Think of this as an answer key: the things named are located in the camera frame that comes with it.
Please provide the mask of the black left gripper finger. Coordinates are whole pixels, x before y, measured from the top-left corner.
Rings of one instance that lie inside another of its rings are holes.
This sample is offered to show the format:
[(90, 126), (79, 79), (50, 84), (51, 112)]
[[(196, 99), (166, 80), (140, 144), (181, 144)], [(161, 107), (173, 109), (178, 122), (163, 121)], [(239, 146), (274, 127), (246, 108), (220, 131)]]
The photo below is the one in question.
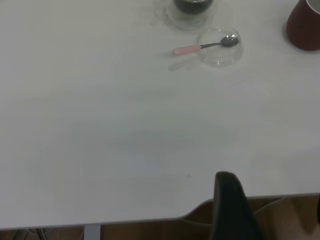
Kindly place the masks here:
[(243, 187), (231, 172), (215, 175), (211, 240), (261, 240), (261, 232)]

